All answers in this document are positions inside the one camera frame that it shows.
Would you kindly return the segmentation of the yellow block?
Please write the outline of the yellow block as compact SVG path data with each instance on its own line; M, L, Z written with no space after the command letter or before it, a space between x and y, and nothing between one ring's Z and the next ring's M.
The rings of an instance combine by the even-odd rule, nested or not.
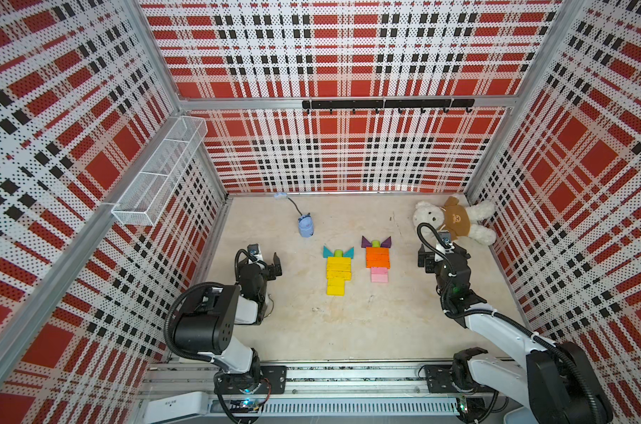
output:
M345 286L345 281L341 278L331 278L328 280L328 286Z
M329 263L327 271L351 272L352 266L350 263Z
M327 288L327 295L343 297L345 295L344 285L329 285Z
M331 270L331 271L327 272L327 279L329 279L329 280L351 281L352 280L352 272L350 272L350 271Z
M328 265L350 265L352 262L351 258L344 257L329 257Z

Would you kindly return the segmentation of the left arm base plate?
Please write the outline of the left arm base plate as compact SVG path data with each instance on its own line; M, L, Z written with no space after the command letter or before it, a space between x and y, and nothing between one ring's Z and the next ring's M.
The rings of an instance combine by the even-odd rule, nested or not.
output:
M284 394L288 367L259 366L244 374L216 374L214 393L221 395Z

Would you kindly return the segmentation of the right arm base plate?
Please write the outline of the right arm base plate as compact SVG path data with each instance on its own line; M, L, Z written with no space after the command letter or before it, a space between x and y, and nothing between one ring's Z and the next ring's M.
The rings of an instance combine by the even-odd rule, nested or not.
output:
M453 374L451 373L451 365L435 365L427 364L421 366L418 371L418 376L422 377L426 383L429 394L491 394L494 390L476 384L469 389L461 389L454 383Z

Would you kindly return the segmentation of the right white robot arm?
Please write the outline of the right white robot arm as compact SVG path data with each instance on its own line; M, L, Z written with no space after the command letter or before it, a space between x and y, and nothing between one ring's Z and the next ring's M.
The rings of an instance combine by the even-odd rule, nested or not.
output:
M610 423L614 412L587 354L574 343L555 342L500 313L471 287L470 254L432 224L419 224L418 263L436 278L444 315L488 339L509 360L480 347L456 353L451 385L459 393L481 388L523 406L539 423Z

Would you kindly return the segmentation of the orange block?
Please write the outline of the orange block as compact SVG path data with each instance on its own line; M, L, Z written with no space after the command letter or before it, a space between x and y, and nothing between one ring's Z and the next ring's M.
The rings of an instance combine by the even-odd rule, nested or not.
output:
M368 263L388 263L389 255L388 254L368 254L366 256L366 261Z
M368 261L366 263L366 266L368 268L370 268L370 269L372 269L372 268L386 268L386 269L389 269L390 268L390 261L389 260L387 260L387 261Z
M374 255L388 255L389 249L385 247L367 247L366 254L370 256Z

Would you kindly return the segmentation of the pink block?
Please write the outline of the pink block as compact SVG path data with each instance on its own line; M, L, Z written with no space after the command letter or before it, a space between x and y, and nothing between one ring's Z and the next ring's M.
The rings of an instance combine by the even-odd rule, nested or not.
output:
M371 275L371 282L387 284L387 282L389 282L389 277L387 274Z
M389 270L384 267L374 267L371 268L371 274L372 275L387 275Z

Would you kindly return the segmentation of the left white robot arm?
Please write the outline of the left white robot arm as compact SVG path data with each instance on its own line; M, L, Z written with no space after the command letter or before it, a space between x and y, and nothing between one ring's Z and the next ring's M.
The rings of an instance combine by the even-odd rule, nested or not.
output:
M278 255L263 259L258 244L239 249L234 258L234 284L204 282L181 293L163 325L170 351L180 358L218 367L217 381L253 392L264 382L257 351L234 335L237 326L260 325L274 310L269 282L283 275Z

